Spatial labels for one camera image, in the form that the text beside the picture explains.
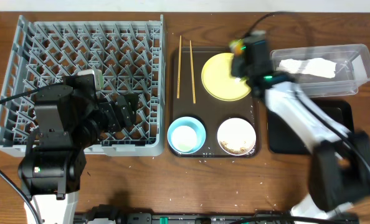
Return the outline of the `white napkin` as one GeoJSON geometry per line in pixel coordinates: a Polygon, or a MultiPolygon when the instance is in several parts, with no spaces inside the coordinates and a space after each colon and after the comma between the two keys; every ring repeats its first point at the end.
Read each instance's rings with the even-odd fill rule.
{"type": "Polygon", "coordinates": [[[323,58],[308,60],[285,59],[280,61],[277,70],[292,74],[334,78],[336,75],[336,63],[323,58]]]}

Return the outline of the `wooden chopstick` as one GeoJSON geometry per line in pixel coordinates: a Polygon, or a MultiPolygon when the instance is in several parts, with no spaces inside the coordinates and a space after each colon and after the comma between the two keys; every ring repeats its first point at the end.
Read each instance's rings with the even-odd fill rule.
{"type": "Polygon", "coordinates": [[[177,75],[177,93],[176,98],[180,98],[180,87],[181,87],[181,57],[182,57],[182,36],[179,36],[179,48],[178,48],[178,75],[177,75]]]}
{"type": "Polygon", "coordinates": [[[193,61],[193,50],[192,41],[189,40],[189,54],[190,54],[190,65],[191,65],[191,85],[192,85],[192,102],[196,104],[196,88],[195,88],[195,78],[194,78],[194,61],[193,61]]]}

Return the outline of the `light blue bowl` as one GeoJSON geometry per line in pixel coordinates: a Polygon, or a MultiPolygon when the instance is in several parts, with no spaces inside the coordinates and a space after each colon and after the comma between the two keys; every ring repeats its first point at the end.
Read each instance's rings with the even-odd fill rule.
{"type": "Polygon", "coordinates": [[[168,128],[167,138],[171,149],[178,154],[191,155],[199,151],[206,141],[206,129],[196,118],[183,116],[175,119],[168,128]]]}

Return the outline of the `white pink bowl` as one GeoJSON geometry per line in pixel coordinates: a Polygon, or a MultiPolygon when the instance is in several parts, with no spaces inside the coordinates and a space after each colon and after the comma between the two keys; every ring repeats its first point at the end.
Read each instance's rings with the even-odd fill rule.
{"type": "Polygon", "coordinates": [[[229,118],[219,126],[217,142],[224,152],[232,156],[244,156],[256,146],[257,134],[247,120],[229,118]]]}

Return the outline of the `green yellow sauce packet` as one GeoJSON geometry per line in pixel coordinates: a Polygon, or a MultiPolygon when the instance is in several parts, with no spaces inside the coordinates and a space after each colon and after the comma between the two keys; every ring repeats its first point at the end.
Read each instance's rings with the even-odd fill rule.
{"type": "Polygon", "coordinates": [[[234,55],[242,55],[245,49],[244,40],[243,39],[232,40],[229,43],[229,48],[234,55]]]}

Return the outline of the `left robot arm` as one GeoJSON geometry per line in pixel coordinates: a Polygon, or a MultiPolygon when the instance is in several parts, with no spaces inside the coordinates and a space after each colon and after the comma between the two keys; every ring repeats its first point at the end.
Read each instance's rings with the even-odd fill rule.
{"type": "Polygon", "coordinates": [[[86,165],[84,150],[103,133],[136,121],[139,96],[99,101],[93,85],[51,85],[35,95],[38,128],[29,136],[18,167],[29,223],[73,223],[86,165]]]}

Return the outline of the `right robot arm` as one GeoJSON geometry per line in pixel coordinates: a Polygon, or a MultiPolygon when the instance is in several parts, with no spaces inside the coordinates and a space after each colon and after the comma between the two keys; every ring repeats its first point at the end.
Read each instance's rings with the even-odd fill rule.
{"type": "Polygon", "coordinates": [[[334,218],[370,196],[370,138],[351,132],[305,95],[295,79],[273,69],[264,32],[229,44],[231,75],[245,80],[251,95],[279,116],[311,153],[309,194],[282,219],[334,223],[334,218]]]}

